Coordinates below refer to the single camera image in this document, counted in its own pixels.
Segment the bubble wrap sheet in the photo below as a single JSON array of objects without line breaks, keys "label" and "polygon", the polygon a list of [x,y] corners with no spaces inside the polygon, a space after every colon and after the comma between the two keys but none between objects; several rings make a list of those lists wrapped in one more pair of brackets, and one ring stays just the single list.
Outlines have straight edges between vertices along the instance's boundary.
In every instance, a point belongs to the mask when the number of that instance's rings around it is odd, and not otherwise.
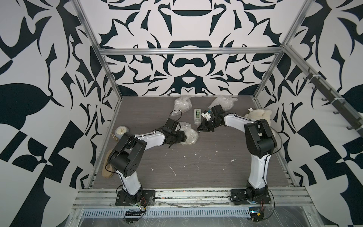
[{"label": "bubble wrap sheet", "polygon": [[209,109],[215,107],[217,105],[221,105],[224,111],[229,111],[233,108],[234,102],[238,101],[237,98],[231,96],[218,96],[214,99],[214,101],[210,104]]},{"label": "bubble wrap sheet", "polygon": [[190,96],[181,96],[175,100],[174,109],[171,112],[171,116],[181,115],[192,109],[192,102]]},{"label": "bubble wrap sheet", "polygon": [[186,141],[185,142],[181,142],[181,145],[193,145],[197,142],[198,138],[199,138],[199,134],[192,129],[191,124],[186,123],[186,122],[181,122],[181,131],[184,131],[185,136],[186,136]]}]

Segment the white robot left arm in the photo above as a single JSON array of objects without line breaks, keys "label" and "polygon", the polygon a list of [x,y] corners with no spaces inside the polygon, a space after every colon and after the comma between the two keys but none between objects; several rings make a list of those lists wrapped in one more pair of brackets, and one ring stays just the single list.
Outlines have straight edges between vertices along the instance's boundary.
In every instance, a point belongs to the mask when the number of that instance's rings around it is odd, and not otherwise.
[{"label": "white robot left arm", "polygon": [[185,142],[185,132],[181,130],[181,123],[171,118],[160,128],[152,132],[134,135],[125,133],[112,150],[107,164],[122,181],[123,191],[129,196],[136,197],[141,193],[142,185],[138,180],[137,168],[144,152],[150,148]]}]

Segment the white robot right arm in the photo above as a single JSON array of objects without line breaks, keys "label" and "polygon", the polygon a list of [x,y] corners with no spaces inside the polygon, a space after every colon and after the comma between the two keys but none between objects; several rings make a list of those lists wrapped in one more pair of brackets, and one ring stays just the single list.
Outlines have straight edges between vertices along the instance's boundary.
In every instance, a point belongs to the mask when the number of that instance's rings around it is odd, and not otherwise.
[{"label": "white robot right arm", "polygon": [[247,181],[247,191],[253,194],[264,193],[267,187],[268,162],[277,146],[276,138],[266,119],[252,120],[226,113],[221,105],[200,114],[201,125],[198,131],[214,132],[219,126],[232,127],[245,133],[246,146],[251,154],[251,172]]}]

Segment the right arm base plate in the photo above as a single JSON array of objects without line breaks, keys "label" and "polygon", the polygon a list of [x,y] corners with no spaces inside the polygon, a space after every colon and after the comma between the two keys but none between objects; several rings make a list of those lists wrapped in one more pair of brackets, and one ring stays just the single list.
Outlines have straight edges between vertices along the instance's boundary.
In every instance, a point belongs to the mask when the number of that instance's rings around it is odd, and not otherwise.
[{"label": "right arm base plate", "polygon": [[241,204],[270,204],[271,196],[268,188],[254,189],[248,187],[246,189],[232,189],[230,201],[235,205]]}]

